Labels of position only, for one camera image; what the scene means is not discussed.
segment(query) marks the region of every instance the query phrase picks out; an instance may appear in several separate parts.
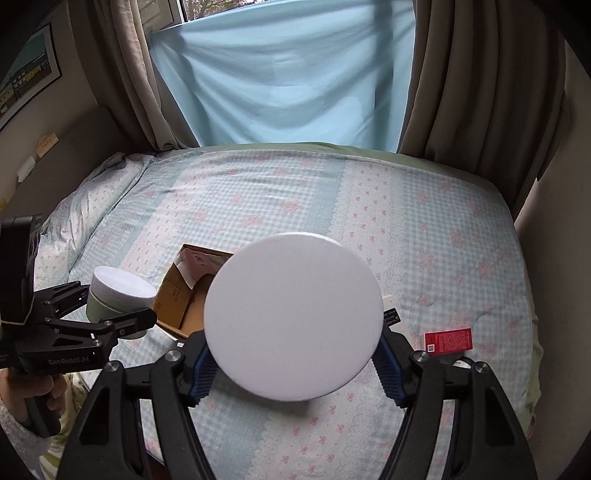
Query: black handle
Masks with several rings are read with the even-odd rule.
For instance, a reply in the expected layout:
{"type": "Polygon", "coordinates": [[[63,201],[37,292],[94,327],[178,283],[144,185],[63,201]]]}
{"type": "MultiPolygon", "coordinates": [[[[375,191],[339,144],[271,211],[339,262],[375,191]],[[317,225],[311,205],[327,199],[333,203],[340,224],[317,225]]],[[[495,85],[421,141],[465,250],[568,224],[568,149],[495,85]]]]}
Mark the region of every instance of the black handle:
{"type": "Polygon", "coordinates": [[[49,393],[42,397],[26,398],[27,412],[31,431],[41,438],[54,437],[61,430],[60,419],[56,412],[47,407],[49,393]]]}

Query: light blue sheet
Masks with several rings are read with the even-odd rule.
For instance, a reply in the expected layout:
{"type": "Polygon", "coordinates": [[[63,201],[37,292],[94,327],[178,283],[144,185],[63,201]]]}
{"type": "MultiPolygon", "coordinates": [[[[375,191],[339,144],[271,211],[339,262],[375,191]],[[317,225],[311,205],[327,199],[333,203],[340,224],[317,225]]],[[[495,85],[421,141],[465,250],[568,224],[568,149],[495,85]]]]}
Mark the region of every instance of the light blue sheet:
{"type": "MultiPolygon", "coordinates": [[[[501,194],[410,166],[403,155],[382,161],[287,148],[110,159],[49,217],[35,287],[90,283],[95,267],[110,265],[157,288],[183,244],[233,252],[274,233],[327,235],[367,263],[383,295],[394,295],[413,348],[425,348],[426,332],[472,328],[469,356],[492,366],[523,412],[531,311],[501,194]]],[[[69,318],[84,320],[84,309],[69,318]]],[[[147,364],[174,345],[154,327],[122,340],[111,359],[147,364]]],[[[89,385],[97,375],[83,374],[89,385]]],[[[220,480],[375,480],[404,417],[371,362],[333,394],[297,403],[261,399],[220,373],[190,413],[220,480]]],[[[428,480],[443,473],[452,414],[446,403],[428,480]]],[[[148,401],[142,424],[161,459],[148,401]]]]}
{"type": "Polygon", "coordinates": [[[275,0],[153,33],[150,53],[202,147],[396,151],[414,26],[411,0],[275,0]]]}

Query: window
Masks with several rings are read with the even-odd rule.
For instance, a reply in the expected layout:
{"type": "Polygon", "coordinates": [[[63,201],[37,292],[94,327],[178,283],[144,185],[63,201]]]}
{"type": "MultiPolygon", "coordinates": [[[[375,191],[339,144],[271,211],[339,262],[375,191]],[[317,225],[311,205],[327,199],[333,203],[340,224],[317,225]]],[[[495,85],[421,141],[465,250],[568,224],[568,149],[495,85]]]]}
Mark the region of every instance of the window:
{"type": "Polygon", "coordinates": [[[269,0],[138,0],[144,31],[154,32],[197,18],[269,0]]]}
{"type": "Polygon", "coordinates": [[[146,33],[179,24],[184,20],[177,0],[138,0],[138,7],[146,33]]]}

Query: white cylindrical container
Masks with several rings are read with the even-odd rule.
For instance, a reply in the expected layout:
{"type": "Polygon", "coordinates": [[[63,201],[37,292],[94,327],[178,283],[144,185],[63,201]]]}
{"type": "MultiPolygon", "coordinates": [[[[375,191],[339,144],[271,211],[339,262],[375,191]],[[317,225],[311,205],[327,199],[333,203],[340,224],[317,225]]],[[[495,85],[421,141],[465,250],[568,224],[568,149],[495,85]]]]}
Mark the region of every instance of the white cylindrical container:
{"type": "MultiPolygon", "coordinates": [[[[86,317],[92,323],[122,313],[152,307],[156,289],[133,273],[113,267],[96,267],[86,303],[86,317]]],[[[124,337],[141,338],[143,330],[124,337]]]]}

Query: black label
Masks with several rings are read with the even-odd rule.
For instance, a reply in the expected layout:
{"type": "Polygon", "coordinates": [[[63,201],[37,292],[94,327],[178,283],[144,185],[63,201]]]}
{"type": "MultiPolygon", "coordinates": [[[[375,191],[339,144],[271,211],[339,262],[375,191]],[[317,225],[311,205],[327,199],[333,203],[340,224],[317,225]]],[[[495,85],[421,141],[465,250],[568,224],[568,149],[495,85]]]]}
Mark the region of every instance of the black label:
{"type": "Polygon", "coordinates": [[[384,322],[386,322],[386,325],[389,327],[400,323],[400,317],[398,316],[396,309],[389,309],[384,312],[384,322]]]}

